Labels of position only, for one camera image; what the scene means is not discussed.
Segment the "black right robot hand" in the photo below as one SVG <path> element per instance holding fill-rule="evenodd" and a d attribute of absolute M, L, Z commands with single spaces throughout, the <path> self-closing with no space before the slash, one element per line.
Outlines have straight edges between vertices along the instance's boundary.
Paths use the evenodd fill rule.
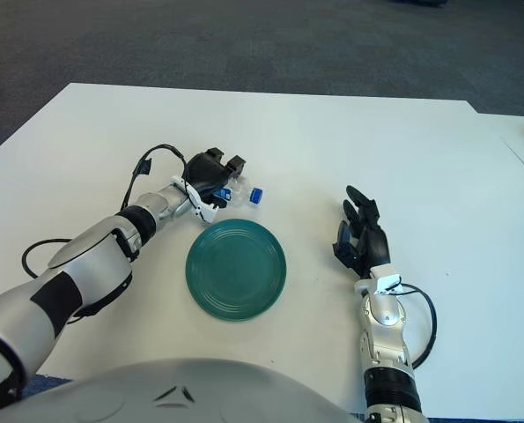
<path fill-rule="evenodd" d="M 346 220 L 338 227 L 337 240 L 332 245 L 334 255 L 359 276 L 355 290 L 362 298 L 387 293 L 401 282 L 401 276 L 391 264 L 377 204 L 351 185 L 346 187 L 346 193 L 349 197 L 343 200 Z"/>

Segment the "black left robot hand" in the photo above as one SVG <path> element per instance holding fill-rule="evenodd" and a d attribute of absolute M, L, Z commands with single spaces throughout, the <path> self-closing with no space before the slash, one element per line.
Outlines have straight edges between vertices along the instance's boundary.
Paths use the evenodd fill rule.
<path fill-rule="evenodd" d="M 223 155 L 215 147 L 200 152 L 184 166 L 182 176 L 172 178 L 172 184 L 188 199 L 192 212 L 207 223 L 212 223 L 218 211 L 231 202 L 229 183 L 241 176 L 246 164 L 238 155 L 224 164 Z"/>

